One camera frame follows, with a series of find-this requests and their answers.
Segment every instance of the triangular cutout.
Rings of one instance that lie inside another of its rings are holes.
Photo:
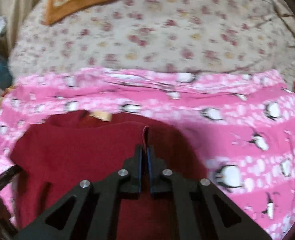
[[[241,217],[234,212],[218,195],[213,195],[217,210],[220,213],[222,222],[226,228],[241,223]]]
[[[46,224],[57,230],[62,230],[68,221],[75,202],[76,198],[70,197],[62,206],[46,218]]]

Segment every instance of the maroon t-shirt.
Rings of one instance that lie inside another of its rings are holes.
[[[83,179],[96,182],[122,168],[137,144],[153,145],[168,168],[189,179],[205,176],[193,150],[174,127],[139,115],[120,113],[104,122],[86,110],[50,116],[31,125],[11,160],[24,169],[16,209],[21,228],[52,206]],[[146,178],[138,200],[123,200],[117,239],[171,239],[171,202],[153,200]]]

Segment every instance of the bed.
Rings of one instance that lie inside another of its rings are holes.
[[[116,0],[52,26],[42,22],[46,1],[24,22],[9,58],[16,80],[31,78],[21,84],[96,66],[159,72],[145,73],[152,80],[175,73],[182,83],[213,73],[264,71],[278,80],[274,69],[289,92],[295,81],[295,17],[282,0]]]

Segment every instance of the beige curtain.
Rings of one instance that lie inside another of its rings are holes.
[[[0,0],[0,16],[7,19],[6,36],[0,41],[0,52],[8,56],[15,45],[18,31],[32,8],[40,0]]]

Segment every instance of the dark robotic arm part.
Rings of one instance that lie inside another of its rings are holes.
[[[174,239],[271,240],[270,236],[208,179],[190,181],[167,169],[149,147],[137,146],[123,168],[99,182],[83,180],[14,240],[116,239],[120,202],[136,199],[147,169],[152,197],[174,200]]]

